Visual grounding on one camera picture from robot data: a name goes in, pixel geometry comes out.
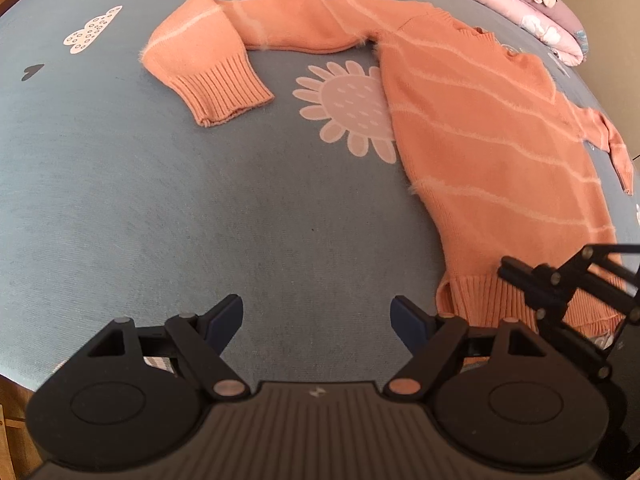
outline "ribbed hem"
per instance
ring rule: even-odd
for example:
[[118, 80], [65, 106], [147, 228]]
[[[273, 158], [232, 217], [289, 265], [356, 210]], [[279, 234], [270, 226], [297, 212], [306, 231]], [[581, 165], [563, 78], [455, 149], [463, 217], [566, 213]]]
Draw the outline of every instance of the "ribbed hem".
[[425, 7], [425, 16], [431, 16], [442, 20], [444, 23], [453, 23], [455, 18], [450, 14], [448, 10], [441, 9], [440, 7], [431, 6]]
[[[436, 293], [440, 313], [464, 317], [471, 326], [498, 326], [505, 317], [515, 317], [536, 329], [533, 310], [524, 303], [524, 294], [498, 276], [462, 276], [445, 274]], [[613, 333], [622, 315], [578, 290], [569, 304], [564, 322], [587, 337]]]
[[463, 28], [458, 32], [468, 38], [474, 38], [475, 40], [478, 40], [481, 42], [484, 41], [486, 44], [494, 47], [495, 50], [499, 50], [502, 47], [502, 45], [498, 43], [498, 40], [496, 39], [495, 34], [492, 32], [489, 32], [489, 31], [481, 32], [477, 28]]
[[201, 126], [226, 123], [273, 99], [244, 52], [199, 74], [172, 78], [168, 85], [187, 103]]

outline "striped sweater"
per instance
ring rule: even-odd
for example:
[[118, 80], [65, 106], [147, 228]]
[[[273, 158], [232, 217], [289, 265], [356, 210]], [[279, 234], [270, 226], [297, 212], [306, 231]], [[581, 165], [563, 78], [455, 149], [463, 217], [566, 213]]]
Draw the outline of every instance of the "striped sweater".
[[[496, 276], [500, 258], [558, 266], [584, 244], [615, 243], [584, 140], [610, 153], [628, 194], [633, 182], [615, 127], [558, 92], [536, 56], [427, 3], [187, 0], [141, 60], [212, 126], [273, 99], [246, 48], [328, 54], [366, 41], [377, 44], [402, 164], [442, 240], [439, 311], [478, 326], [503, 317], [534, 326], [522, 294]], [[565, 317], [587, 336], [619, 319], [581, 292]]]

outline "flower print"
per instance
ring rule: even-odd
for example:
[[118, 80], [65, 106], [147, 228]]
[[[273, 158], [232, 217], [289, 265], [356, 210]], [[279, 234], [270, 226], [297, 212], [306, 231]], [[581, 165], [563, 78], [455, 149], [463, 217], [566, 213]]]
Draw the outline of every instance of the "flower print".
[[393, 164], [396, 162], [394, 131], [380, 81], [380, 69], [372, 66], [369, 73], [355, 61], [347, 61], [345, 67], [330, 61], [327, 70], [309, 66], [319, 77], [299, 77], [303, 86], [294, 90], [298, 99], [314, 103], [300, 110], [300, 115], [310, 121], [329, 119], [320, 129], [324, 142], [337, 142], [348, 131], [347, 147], [353, 155], [364, 156], [369, 151], [369, 141], [378, 156]]
[[540, 18], [533, 14], [526, 14], [520, 20], [520, 28], [526, 30], [529, 34], [533, 34], [542, 43], [553, 46], [560, 41], [560, 33], [555, 27], [549, 27], [547, 30], [542, 26]]

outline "sweater sleeve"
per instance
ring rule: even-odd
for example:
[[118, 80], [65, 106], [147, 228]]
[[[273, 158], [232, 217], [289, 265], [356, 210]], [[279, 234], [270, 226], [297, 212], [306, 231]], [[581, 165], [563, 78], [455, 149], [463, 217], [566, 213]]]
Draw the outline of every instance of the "sweater sleeve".
[[396, 0], [216, 0], [248, 49], [340, 52], [414, 16], [431, 4]]
[[273, 99], [245, 46], [340, 52], [428, 12], [437, 10], [393, 0], [187, 0], [156, 28], [140, 60], [198, 124], [215, 126]]
[[566, 96], [564, 99], [580, 128], [582, 139], [609, 153], [622, 188], [628, 195], [633, 195], [634, 165], [620, 132], [601, 112], [593, 108], [580, 108]]

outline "ribbed cuff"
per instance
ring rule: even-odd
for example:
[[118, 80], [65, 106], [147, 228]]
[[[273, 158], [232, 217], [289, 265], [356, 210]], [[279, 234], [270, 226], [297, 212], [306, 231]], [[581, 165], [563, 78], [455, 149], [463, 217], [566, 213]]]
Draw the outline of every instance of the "ribbed cuff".
[[620, 183], [622, 184], [622, 189], [624, 189], [625, 193], [629, 196], [634, 195], [634, 170], [624, 170], [620, 171]]
[[[621, 286], [620, 280], [615, 284]], [[440, 313], [464, 317], [471, 326], [498, 326], [505, 317], [515, 317], [536, 330], [534, 312], [524, 303], [524, 294], [498, 276], [443, 278], [436, 293]], [[587, 337], [614, 333], [622, 315], [578, 290], [569, 303], [564, 322]]]
[[169, 86], [187, 103], [200, 126], [226, 123], [273, 99], [246, 53], [220, 60], [199, 74], [172, 78]]

